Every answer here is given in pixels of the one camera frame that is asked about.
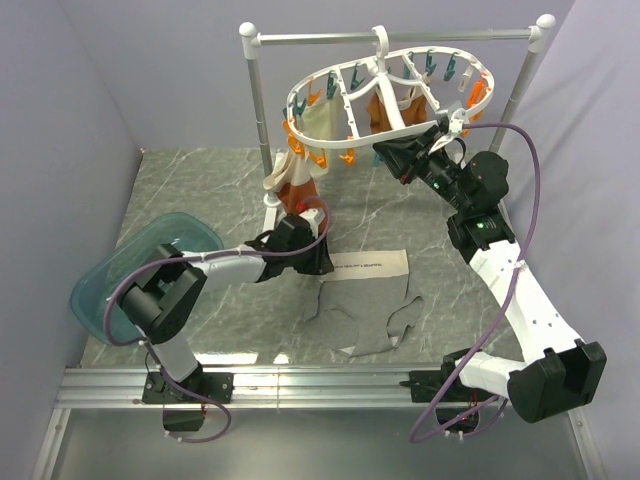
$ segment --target beige cloth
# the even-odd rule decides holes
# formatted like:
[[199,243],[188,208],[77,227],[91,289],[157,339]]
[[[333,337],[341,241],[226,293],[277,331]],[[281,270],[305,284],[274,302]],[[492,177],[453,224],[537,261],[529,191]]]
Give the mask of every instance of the beige cloth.
[[[318,194],[304,158],[296,155],[291,149],[287,150],[286,154],[276,155],[273,172],[264,179],[262,186],[265,190],[274,192],[282,202],[285,212],[292,214],[300,213],[298,204],[303,200]],[[322,204],[319,201],[311,201],[307,207],[322,208]],[[324,231],[326,226],[325,219],[320,224],[320,231]]]
[[[398,102],[400,115],[402,115],[402,120],[407,127],[427,121],[427,98],[422,94],[416,95],[416,90],[414,90],[416,88],[409,89],[405,97]],[[374,92],[369,105],[367,105],[367,112],[371,117],[371,133],[376,134],[391,130],[387,110],[377,91]]]
[[[308,106],[302,113],[302,133],[305,137],[315,140],[336,140],[340,128],[341,115],[344,112],[342,95],[334,95],[331,100],[321,98],[312,106]],[[307,155],[313,152],[316,156],[324,156],[327,162],[326,168],[317,165],[310,157],[307,157],[307,165],[313,178],[319,178],[327,173],[331,164],[338,158],[338,150],[323,150],[321,148],[306,147]]]

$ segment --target purple wall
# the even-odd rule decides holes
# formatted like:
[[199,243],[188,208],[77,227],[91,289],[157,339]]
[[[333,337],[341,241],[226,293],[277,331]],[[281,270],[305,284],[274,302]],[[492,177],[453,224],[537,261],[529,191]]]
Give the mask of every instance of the purple wall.
[[87,337],[78,278],[114,246],[135,147],[56,2],[0,3],[2,478],[28,478],[66,364]]
[[[640,4],[577,0],[534,78],[516,123],[542,161],[542,206],[529,262],[562,315],[609,358],[586,408],[611,479],[638,478],[640,163],[636,84]],[[527,228],[530,155],[509,134],[508,206]]]

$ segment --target clothes drying rack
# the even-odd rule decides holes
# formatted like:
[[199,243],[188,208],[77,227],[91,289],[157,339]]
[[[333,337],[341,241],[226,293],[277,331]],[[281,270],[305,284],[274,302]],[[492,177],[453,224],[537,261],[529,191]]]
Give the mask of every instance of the clothes drying rack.
[[[535,25],[520,29],[503,30],[447,30],[441,32],[388,32],[389,41],[395,42],[451,42],[451,41],[479,41],[479,40],[527,40],[527,53],[520,67],[520,72],[513,85],[511,94],[502,112],[501,122],[510,123],[513,115],[522,100],[525,88],[529,83],[533,73],[533,67],[538,55],[544,51],[544,46],[555,26],[555,17],[550,14],[541,15]],[[371,32],[351,32],[351,33],[311,33],[311,34],[263,34],[259,33],[253,23],[245,22],[240,25],[240,36],[244,57],[249,68],[249,81],[251,84],[251,96],[256,115],[256,126],[258,128],[258,143],[260,145],[260,155],[262,157],[262,167],[265,177],[273,171],[273,160],[271,157],[271,144],[267,132],[267,119],[264,109],[264,96],[262,82],[260,81],[260,68],[258,57],[262,47],[274,47],[285,45],[336,45],[347,43],[374,43],[378,40],[378,35]],[[497,129],[489,151],[497,152],[502,145],[505,129]],[[267,207],[264,228],[273,228],[278,214],[280,201],[273,192],[265,194],[264,203]],[[508,213],[504,201],[500,201],[500,211],[509,224]]]

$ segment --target gray marble surface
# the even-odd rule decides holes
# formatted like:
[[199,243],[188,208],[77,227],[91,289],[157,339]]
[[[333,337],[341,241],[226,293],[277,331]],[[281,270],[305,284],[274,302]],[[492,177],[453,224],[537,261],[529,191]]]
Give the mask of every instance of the gray marble surface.
[[[440,362],[470,347],[498,305],[451,246],[446,219],[452,209],[415,182],[400,185],[386,167],[372,166],[371,150],[356,165],[341,162],[318,182],[333,212],[332,252],[406,249],[426,309],[396,350],[348,358],[305,336],[300,328],[309,279],[286,272],[261,284],[201,295],[186,333],[203,363],[407,363]],[[124,241],[167,212],[189,213],[209,225],[226,247],[257,235],[262,226],[262,163],[256,149],[148,150],[123,222]],[[484,351],[514,360],[520,348],[503,320]],[[139,347],[116,348],[91,338],[83,365],[141,365]]]

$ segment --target orange cloth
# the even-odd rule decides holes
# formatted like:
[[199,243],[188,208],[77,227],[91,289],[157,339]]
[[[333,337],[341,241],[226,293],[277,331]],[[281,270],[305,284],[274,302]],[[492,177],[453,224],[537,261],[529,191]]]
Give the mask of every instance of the orange cloth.
[[[300,202],[318,194],[304,157],[296,155],[291,149],[286,155],[276,155],[273,173],[264,179],[263,186],[278,196],[285,212],[292,214],[299,213],[297,207]],[[312,200],[307,207],[322,208],[322,203]],[[327,219],[320,224],[320,231],[323,232],[326,226]]]
[[[387,118],[387,110],[376,92],[373,93],[369,105],[367,105],[367,113],[371,117],[371,133],[375,134],[391,130],[391,124]],[[404,120],[404,124],[407,127],[426,122],[427,98],[424,95],[414,98],[407,108],[400,110],[400,115],[402,115],[402,120]]]

